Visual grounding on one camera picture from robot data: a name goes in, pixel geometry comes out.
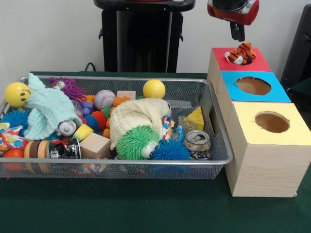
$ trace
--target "striped tiger toy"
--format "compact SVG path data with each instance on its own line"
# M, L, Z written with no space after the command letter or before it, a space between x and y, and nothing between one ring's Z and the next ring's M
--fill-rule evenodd
M251 43L242 43L239 47L231 52L225 53L225 58L237 65L248 65L256 58Z

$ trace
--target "white wall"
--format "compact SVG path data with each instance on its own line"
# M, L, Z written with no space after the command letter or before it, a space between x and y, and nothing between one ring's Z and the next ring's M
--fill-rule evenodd
M304 5L309 0L261 0L246 40L258 47L280 78ZM31 70L79 71L87 62L103 70L101 9L92 0L0 0L0 99L9 82ZM178 72L207 72L211 47L236 47L229 23L197 0L184 13Z

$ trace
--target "yellow smiley face ball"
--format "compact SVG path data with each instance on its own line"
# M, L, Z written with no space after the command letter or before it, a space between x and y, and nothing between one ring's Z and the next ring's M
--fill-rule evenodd
M15 108L25 106L30 96L30 88L24 83L11 83L4 91L5 100Z
M151 79L145 83L142 90L145 98L162 99L165 96L165 85L157 79Z

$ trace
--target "wooden cube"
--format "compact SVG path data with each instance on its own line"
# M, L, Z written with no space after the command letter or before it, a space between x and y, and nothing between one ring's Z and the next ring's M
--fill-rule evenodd
M110 140L95 133L91 133L80 142L81 157L83 159L110 158Z
M120 98L127 96L131 100L136 100L136 91L117 91L117 96Z
M311 132L294 104L233 102L227 132L233 196L295 196L311 161Z
M233 100L291 103L272 72L221 71L216 97L225 124Z
M254 49L257 57L253 60L253 63L249 65L240 66L228 61L225 58L225 53L234 49L235 48L212 48L207 80L213 85L215 93L218 91L221 71L271 71L259 49Z

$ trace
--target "baseball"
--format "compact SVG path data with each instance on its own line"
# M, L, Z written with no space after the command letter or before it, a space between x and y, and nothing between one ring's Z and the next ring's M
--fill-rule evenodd
M95 96L94 104L98 110L111 108L116 95L112 91L102 90Z

